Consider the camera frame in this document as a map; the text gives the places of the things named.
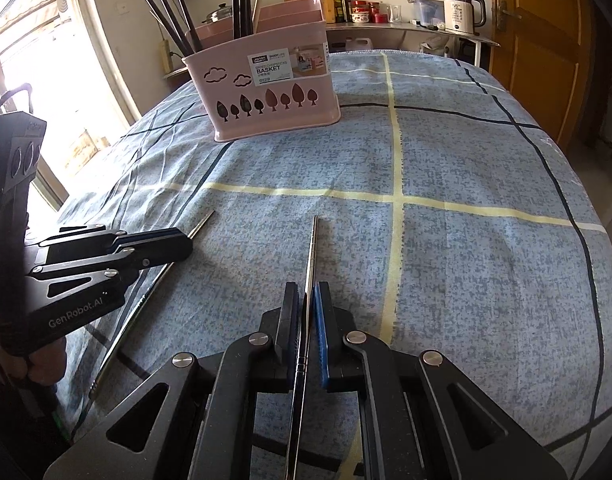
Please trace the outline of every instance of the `cloud cutout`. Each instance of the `cloud cutout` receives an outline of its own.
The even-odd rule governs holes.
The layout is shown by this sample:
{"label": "cloud cutout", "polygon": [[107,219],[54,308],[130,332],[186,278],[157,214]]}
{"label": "cloud cutout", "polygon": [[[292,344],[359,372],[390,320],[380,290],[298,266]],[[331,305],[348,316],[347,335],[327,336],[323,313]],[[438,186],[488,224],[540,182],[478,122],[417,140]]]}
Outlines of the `cloud cutout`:
{"label": "cloud cutout", "polygon": [[253,82],[253,78],[251,78],[249,75],[244,75],[244,74],[239,74],[233,81],[235,86],[248,86],[252,82]]}
{"label": "cloud cutout", "polygon": [[225,68],[211,66],[211,69],[203,75],[203,78],[206,79],[206,83],[218,83],[227,76]]}

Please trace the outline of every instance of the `kettle handle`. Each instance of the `kettle handle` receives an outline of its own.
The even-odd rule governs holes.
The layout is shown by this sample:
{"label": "kettle handle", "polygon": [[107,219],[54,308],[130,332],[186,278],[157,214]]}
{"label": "kettle handle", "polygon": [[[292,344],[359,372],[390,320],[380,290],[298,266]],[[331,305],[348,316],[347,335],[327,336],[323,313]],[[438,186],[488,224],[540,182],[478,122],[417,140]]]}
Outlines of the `kettle handle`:
{"label": "kettle handle", "polygon": [[485,0],[470,0],[471,2],[477,2],[481,7],[481,20],[474,24],[475,27],[481,27],[486,23],[486,1]]}

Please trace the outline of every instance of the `light switch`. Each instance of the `light switch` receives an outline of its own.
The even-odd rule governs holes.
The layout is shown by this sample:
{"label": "light switch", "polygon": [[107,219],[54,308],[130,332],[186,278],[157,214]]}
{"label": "light switch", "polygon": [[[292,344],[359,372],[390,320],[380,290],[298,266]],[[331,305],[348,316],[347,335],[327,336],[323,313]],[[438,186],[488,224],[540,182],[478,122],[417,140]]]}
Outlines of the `light switch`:
{"label": "light switch", "polygon": [[126,5],[126,3],[124,2],[119,2],[118,4],[116,4],[116,7],[117,7],[117,13],[119,15],[126,14],[126,12],[128,12],[128,5]]}

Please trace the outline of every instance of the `metal screw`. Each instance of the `metal screw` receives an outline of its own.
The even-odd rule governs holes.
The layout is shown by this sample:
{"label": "metal screw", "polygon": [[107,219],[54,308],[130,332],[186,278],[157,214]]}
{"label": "metal screw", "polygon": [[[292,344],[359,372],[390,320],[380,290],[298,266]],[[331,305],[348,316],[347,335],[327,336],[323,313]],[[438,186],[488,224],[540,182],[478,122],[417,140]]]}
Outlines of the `metal screw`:
{"label": "metal screw", "polygon": [[366,339],[368,338],[360,330],[353,330],[352,332],[348,332],[346,334],[346,339],[348,343],[352,343],[354,345],[360,345],[361,343],[365,343]]}
{"label": "metal screw", "polygon": [[439,352],[430,350],[423,354],[423,362],[430,366],[439,366],[443,362],[443,357]]}
{"label": "metal screw", "polygon": [[179,354],[173,355],[173,365],[177,368],[186,368],[193,364],[193,356],[188,352],[179,352]]}
{"label": "metal screw", "polygon": [[268,343],[268,336],[263,332],[255,332],[250,335],[248,342],[253,346],[262,346]]}

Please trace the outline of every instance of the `stainless steel pot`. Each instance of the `stainless steel pot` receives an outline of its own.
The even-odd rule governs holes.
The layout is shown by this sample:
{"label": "stainless steel pot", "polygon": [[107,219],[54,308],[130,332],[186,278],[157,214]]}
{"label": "stainless steel pot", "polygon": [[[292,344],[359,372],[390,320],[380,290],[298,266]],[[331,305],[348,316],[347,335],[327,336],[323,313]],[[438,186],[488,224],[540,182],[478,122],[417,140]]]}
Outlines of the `stainless steel pot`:
{"label": "stainless steel pot", "polygon": [[232,16],[232,6],[227,6],[226,4],[219,4],[219,9],[208,14],[204,23],[217,22],[224,18],[228,18],[229,16]]}

